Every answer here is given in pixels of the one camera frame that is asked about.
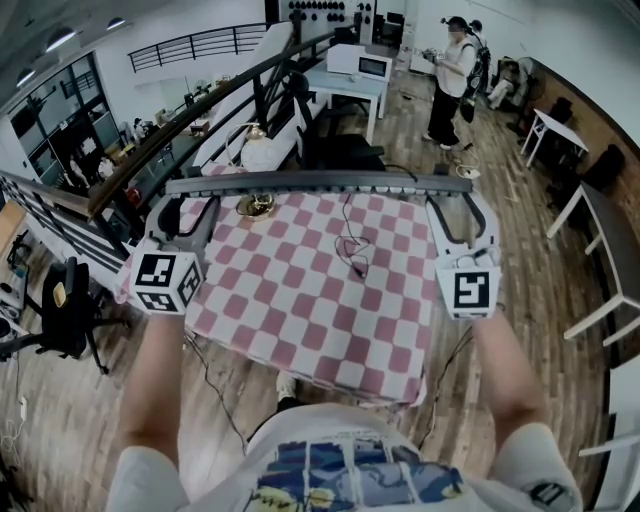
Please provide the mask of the white microwave oven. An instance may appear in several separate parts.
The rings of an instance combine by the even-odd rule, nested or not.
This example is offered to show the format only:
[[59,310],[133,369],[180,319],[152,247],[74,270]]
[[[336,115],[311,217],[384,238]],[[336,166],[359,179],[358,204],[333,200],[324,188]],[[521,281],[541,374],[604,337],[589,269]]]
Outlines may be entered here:
[[336,44],[327,51],[326,66],[331,73],[354,75],[388,82],[393,61],[370,54],[364,46]]

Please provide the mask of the black balcony railing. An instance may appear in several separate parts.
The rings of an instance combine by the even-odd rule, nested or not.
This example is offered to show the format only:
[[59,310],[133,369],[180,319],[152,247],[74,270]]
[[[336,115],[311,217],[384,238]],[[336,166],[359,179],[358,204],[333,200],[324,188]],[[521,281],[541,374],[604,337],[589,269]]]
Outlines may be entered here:
[[168,64],[253,51],[270,27],[249,23],[196,32],[156,43],[128,54],[134,73]]

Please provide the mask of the pink white checkered tablecloth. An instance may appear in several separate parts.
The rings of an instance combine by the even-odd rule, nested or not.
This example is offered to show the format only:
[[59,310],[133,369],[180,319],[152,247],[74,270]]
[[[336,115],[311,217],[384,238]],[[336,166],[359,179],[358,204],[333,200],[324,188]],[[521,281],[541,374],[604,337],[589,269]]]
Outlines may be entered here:
[[377,195],[280,195],[265,220],[221,201],[193,333],[327,389],[416,406],[436,297],[421,205]]

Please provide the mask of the black office chair yellow headrest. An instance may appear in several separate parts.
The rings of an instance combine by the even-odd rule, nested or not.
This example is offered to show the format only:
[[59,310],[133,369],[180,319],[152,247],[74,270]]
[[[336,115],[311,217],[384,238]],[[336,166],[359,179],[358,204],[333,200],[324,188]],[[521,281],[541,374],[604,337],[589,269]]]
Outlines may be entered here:
[[109,369],[101,362],[93,331],[113,325],[129,328],[131,323],[125,318],[102,316],[101,296],[90,293],[89,280],[88,265],[75,257],[52,265],[44,281],[41,305],[37,307],[30,297],[25,298],[25,304],[41,317],[41,331],[0,342],[0,362],[32,346],[38,354],[54,351],[62,359],[75,360],[89,349],[100,372],[107,375]]

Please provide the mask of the person's printed white shirt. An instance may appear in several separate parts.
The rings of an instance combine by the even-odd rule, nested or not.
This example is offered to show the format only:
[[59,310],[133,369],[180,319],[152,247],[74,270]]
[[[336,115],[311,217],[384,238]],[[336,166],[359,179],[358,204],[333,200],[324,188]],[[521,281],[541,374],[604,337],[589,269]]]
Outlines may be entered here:
[[240,465],[197,500],[166,456],[125,450],[107,512],[583,512],[583,503],[541,423],[511,434],[479,477],[424,459],[367,411],[318,404],[270,418]]

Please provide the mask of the black computer keyboard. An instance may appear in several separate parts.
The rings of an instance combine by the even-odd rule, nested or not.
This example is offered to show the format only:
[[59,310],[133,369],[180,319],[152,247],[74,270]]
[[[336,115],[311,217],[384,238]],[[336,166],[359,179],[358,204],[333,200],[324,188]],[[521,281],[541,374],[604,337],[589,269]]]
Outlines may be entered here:
[[236,197],[292,193],[458,195],[473,191],[470,180],[390,171],[294,170],[232,173],[171,180],[167,195]]

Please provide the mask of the white shelf rack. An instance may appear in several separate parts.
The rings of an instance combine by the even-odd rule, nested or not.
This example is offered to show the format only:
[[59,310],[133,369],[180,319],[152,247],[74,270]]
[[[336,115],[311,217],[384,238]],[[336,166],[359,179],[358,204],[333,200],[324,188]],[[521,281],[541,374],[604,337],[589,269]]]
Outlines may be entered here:
[[626,512],[640,495],[640,370],[631,362],[610,373],[609,414],[614,416],[610,440],[579,451],[580,457],[608,455],[603,483],[589,512]]

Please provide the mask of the person's left forearm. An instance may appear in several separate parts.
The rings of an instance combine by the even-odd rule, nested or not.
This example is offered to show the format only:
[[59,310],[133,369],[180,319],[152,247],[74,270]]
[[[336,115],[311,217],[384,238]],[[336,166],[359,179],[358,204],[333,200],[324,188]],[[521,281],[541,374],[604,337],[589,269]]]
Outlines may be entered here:
[[146,447],[179,465],[185,318],[152,315],[124,389],[120,446]]

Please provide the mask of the white table with microwave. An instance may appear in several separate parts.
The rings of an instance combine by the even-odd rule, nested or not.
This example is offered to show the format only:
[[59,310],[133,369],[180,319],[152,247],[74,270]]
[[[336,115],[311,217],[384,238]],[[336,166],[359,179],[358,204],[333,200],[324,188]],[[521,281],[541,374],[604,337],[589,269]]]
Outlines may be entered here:
[[344,74],[327,71],[323,62],[306,71],[304,75],[311,92],[329,96],[328,105],[332,104],[333,97],[336,95],[369,103],[365,138],[367,143],[372,145],[376,120],[384,117],[389,79],[363,75],[352,81]]

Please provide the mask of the white globe lamp gold base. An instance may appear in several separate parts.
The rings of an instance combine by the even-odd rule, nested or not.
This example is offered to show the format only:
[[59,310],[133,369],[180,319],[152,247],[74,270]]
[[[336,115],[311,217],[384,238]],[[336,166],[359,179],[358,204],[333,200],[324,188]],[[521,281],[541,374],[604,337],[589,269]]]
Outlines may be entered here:
[[[234,134],[244,135],[245,142],[240,149],[240,161],[247,172],[266,172],[273,169],[277,156],[275,142],[256,122],[238,124],[227,132],[225,152],[231,166],[234,166],[234,157],[230,152],[230,142]],[[273,213],[275,206],[273,195],[251,192],[238,201],[236,212],[243,218],[258,222],[267,219]]]

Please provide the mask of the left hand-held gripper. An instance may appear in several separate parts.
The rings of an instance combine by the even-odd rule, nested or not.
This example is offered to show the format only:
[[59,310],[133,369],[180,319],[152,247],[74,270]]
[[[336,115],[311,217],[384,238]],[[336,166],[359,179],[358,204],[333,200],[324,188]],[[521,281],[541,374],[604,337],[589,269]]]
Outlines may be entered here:
[[[163,196],[148,214],[145,237],[133,253],[130,292],[149,314],[185,315],[205,282],[204,247],[162,244],[180,231],[182,197]],[[220,212],[220,198],[208,199],[190,231],[190,241],[209,241]]]

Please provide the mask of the wooden desk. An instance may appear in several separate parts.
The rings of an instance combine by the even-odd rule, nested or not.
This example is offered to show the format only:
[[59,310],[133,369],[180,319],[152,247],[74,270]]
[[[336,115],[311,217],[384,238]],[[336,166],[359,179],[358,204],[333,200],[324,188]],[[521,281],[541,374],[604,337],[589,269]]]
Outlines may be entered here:
[[0,257],[10,248],[23,226],[26,213],[24,209],[13,200],[9,200],[0,209]]

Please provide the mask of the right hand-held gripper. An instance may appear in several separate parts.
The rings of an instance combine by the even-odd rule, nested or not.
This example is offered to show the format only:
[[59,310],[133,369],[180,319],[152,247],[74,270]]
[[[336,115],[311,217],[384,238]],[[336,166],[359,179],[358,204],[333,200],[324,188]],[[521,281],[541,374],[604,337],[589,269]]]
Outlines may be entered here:
[[478,224],[473,248],[454,238],[436,201],[426,198],[426,212],[437,248],[446,249],[435,263],[435,273],[446,310],[452,319],[490,318],[497,305],[502,277],[498,218],[480,193],[463,199]]

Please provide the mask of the white folding table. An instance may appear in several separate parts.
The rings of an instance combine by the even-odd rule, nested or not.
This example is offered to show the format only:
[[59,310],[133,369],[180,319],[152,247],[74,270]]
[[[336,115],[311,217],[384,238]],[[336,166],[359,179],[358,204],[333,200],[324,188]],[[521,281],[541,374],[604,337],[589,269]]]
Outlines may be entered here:
[[558,122],[557,120],[552,118],[550,115],[545,114],[541,110],[535,108],[533,123],[527,133],[527,136],[525,138],[525,141],[520,151],[520,154],[523,155],[532,137],[533,136],[536,137],[536,143],[533,149],[531,150],[529,157],[526,161],[527,168],[530,168],[532,166],[532,163],[536,157],[536,154],[547,133],[553,133],[555,135],[560,136],[562,139],[570,142],[578,150],[579,157],[582,157],[584,153],[589,152],[589,149],[584,143],[584,141],[580,138],[580,136],[574,130]]

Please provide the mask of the grey top white table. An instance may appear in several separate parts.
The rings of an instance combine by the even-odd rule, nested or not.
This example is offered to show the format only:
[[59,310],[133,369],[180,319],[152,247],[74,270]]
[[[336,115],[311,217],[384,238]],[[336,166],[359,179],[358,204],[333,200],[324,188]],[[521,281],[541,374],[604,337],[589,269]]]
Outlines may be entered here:
[[638,316],[605,338],[602,344],[606,347],[640,328],[640,241],[624,211],[586,182],[577,187],[566,206],[547,229],[548,239],[552,239],[568,221],[581,200],[586,203],[597,228],[595,239],[589,243],[584,254],[590,255],[599,245],[604,246],[614,277],[615,292],[598,309],[566,330],[563,336],[565,340],[575,338],[620,306],[635,309]]

